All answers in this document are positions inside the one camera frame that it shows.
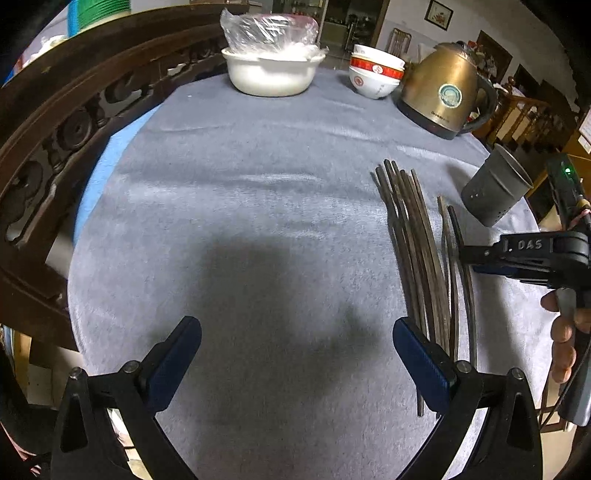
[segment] carved wooden chair back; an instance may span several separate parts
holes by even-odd
[[[109,137],[174,89],[225,68],[224,5],[183,5],[91,28],[0,89],[0,323],[75,349],[67,280],[46,265]],[[234,14],[248,2],[228,5]]]
[[[493,116],[493,128],[487,143],[494,145],[501,134],[505,145],[512,139],[516,145],[522,145],[524,141],[535,143],[549,108],[550,105],[542,100],[499,92],[499,108]]]
[[[394,28],[390,35],[390,41],[388,42],[386,51],[397,57],[405,54],[408,52],[412,37],[410,33]]]

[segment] white bowl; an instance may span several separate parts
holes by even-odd
[[[361,95],[374,100],[390,95],[400,85],[400,80],[356,67],[349,67],[349,79]]]
[[[241,92],[260,97],[285,97],[306,90],[326,54],[311,60],[274,60],[222,50],[228,75]]]
[[[353,55],[367,60],[373,60],[375,63],[385,65],[387,67],[404,70],[405,61],[399,59],[394,55],[390,55],[377,48],[366,47],[365,45],[353,46]]]

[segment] round table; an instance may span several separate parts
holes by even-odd
[[[406,309],[370,173],[384,158],[414,168],[437,240],[440,194],[469,244],[534,231],[525,200],[492,229],[463,208],[486,156],[471,135],[437,138],[392,98],[362,97],[345,72],[321,69],[290,98],[244,95],[226,76],[180,87],[88,187],[100,199],[79,222],[69,275],[88,371],[142,359],[193,315],[201,348],[157,419],[200,479],[395,478],[436,418],[417,418],[392,345]],[[544,289],[487,275],[474,286],[478,369],[520,367],[539,398]],[[460,313],[467,358],[462,299]]]

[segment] kettle label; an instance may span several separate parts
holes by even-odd
[[[462,92],[455,85],[445,83],[439,88],[439,98],[446,107],[455,108],[462,102]]]

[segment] gray cup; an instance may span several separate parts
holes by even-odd
[[[531,180],[511,153],[500,145],[462,190],[462,201],[484,226],[493,226],[527,191]]]

